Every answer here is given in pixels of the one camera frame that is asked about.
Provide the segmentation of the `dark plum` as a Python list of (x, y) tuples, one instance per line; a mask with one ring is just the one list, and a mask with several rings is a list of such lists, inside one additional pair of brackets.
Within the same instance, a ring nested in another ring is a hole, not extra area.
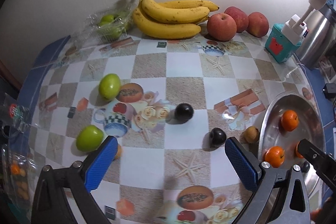
[(224, 145), (226, 139), (227, 135), (221, 128), (215, 127), (209, 133), (209, 142), (211, 147), (220, 147)]
[(188, 103), (180, 103), (174, 110), (174, 117), (178, 121), (189, 121), (194, 115), (193, 107)]
[(302, 173), (308, 173), (310, 170), (310, 163), (308, 161), (304, 161), (301, 166)]

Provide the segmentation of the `green jujube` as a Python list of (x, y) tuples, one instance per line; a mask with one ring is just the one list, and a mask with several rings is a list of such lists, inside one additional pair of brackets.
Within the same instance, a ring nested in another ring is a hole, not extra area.
[(107, 101), (113, 100), (120, 92), (121, 80), (114, 73), (104, 76), (98, 86), (98, 92)]
[(104, 133), (95, 125), (88, 125), (81, 130), (76, 138), (76, 148), (81, 152), (92, 152), (100, 146)]

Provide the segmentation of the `small brown longan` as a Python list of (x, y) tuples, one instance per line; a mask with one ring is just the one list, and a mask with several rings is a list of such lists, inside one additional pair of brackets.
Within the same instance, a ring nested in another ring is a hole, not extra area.
[(115, 160), (120, 159), (121, 154), (122, 154), (122, 147), (121, 147), (121, 145), (118, 145), (118, 147), (117, 147), (117, 153), (116, 153), (114, 159)]
[(243, 136), (247, 143), (253, 144), (259, 141), (260, 132), (255, 126), (249, 126), (243, 132)]

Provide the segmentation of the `large steel bowl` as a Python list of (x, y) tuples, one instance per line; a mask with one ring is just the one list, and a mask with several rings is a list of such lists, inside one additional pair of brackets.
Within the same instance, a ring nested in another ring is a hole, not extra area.
[[(298, 127), (291, 132), (281, 127), (281, 117), (286, 110), (293, 110), (298, 114)], [(299, 94), (281, 93), (265, 112), (260, 129), (258, 159), (263, 161), (268, 149), (280, 146), (285, 151), (285, 160), (281, 168), (288, 169), (295, 164), (303, 166), (306, 160), (295, 154), (295, 147), (302, 139), (307, 139), (321, 151), (326, 150), (321, 119), (313, 105)]]

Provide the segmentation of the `clear plastic bag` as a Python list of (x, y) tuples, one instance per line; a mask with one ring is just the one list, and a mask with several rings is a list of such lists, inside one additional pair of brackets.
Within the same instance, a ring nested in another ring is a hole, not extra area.
[(37, 184), (34, 155), (29, 147), (31, 112), (9, 94), (1, 102), (1, 147), (4, 187), (11, 202), (25, 212), (31, 210)]

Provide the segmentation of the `teal toy box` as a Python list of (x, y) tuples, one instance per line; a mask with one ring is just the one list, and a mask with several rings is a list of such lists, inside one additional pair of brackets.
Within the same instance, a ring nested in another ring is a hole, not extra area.
[(296, 45), (293, 45), (281, 32), (283, 26), (280, 23), (274, 24), (265, 44), (265, 49), (278, 63), (287, 61), (302, 44), (302, 41), (299, 41)]

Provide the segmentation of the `checkered vinyl tablecloth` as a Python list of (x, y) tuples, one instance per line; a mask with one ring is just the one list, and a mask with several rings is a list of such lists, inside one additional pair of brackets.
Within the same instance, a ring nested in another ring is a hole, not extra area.
[[(18, 99), (32, 113), (28, 137), (37, 182), (46, 164), (84, 160), (75, 141), (95, 125), (122, 147), (92, 192), (111, 223), (231, 223), (250, 193), (224, 149), (207, 146), (213, 128), (243, 141), (245, 129), (261, 126), (270, 103), (291, 92), (317, 108), (325, 148), (334, 149), (319, 71), (294, 57), (277, 63), (265, 42), (247, 33), (226, 43), (204, 36), (153, 40), (133, 30), (114, 45), (80, 48), (62, 38), (46, 46)], [(98, 86), (110, 73), (121, 87), (107, 101)], [(175, 119), (180, 103), (193, 107), (189, 121)]]

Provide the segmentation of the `red apple right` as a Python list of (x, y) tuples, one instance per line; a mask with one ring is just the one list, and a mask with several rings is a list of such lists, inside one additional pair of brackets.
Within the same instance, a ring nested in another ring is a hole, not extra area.
[(257, 38), (266, 36), (269, 30), (268, 19), (261, 12), (252, 12), (248, 15), (247, 32)]

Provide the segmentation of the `red apple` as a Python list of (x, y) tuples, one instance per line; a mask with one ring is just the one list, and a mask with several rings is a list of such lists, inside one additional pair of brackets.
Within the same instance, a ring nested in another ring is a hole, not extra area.
[(218, 13), (212, 15), (207, 21), (207, 31), (214, 39), (226, 42), (235, 36), (237, 26), (230, 15)]
[(248, 15), (247, 32), (257, 38), (266, 36), (269, 30), (268, 19), (261, 12), (252, 12)]
[(248, 24), (249, 24), (249, 19), (248, 19), (248, 15), (244, 11), (240, 10), (237, 7), (231, 6), (231, 7), (226, 8), (224, 13), (228, 14), (234, 19), (238, 33), (242, 33), (243, 31), (247, 29)]

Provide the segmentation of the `red apple middle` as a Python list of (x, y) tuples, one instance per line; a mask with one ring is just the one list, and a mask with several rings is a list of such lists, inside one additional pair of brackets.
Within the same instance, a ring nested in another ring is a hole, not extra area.
[(231, 7), (226, 8), (224, 13), (228, 14), (234, 19), (238, 33), (242, 33), (243, 31), (247, 29), (248, 24), (249, 24), (249, 19), (248, 19), (248, 15), (244, 11), (240, 10), (237, 7), (231, 6)]

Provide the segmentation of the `red apple left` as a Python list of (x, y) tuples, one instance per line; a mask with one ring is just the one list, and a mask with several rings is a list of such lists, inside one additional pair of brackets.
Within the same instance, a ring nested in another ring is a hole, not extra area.
[(214, 39), (226, 42), (235, 36), (237, 26), (230, 15), (218, 13), (212, 15), (207, 21), (207, 31)]

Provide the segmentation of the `clear plastic fruit container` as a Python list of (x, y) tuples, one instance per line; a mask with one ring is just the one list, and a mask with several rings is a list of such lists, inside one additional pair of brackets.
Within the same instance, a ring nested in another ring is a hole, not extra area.
[(71, 41), (80, 48), (118, 41), (132, 29), (132, 12), (137, 0), (119, 0), (112, 6), (90, 14), (82, 26), (71, 35)]

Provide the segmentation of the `banana bottom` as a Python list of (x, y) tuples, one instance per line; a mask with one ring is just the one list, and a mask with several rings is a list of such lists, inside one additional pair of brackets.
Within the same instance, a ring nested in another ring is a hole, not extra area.
[(163, 24), (155, 22), (139, 7), (134, 9), (132, 19), (142, 33), (157, 39), (188, 39), (201, 32), (201, 27), (196, 24)]

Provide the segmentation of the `banana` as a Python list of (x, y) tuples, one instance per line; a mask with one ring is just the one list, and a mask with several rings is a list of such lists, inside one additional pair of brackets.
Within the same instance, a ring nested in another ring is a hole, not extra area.
[(139, 7), (134, 9), (132, 19), (142, 33), (157, 39), (188, 39), (201, 32), (201, 27), (196, 24), (163, 24), (155, 22)]
[(191, 9), (197, 7), (207, 7), (211, 12), (218, 11), (219, 7), (214, 2), (208, 0), (176, 0), (161, 2), (159, 5), (172, 9)]
[(140, 0), (140, 4), (148, 16), (164, 24), (195, 23), (210, 13), (207, 7), (174, 9), (163, 7), (155, 0)]

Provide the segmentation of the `banana middle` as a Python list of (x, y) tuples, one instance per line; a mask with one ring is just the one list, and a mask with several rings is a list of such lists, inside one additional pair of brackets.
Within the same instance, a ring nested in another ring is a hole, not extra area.
[(148, 16), (164, 24), (195, 23), (210, 13), (207, 7), (174, 9), (163, 7), (155, 0), (140, 0), (140, 4)]

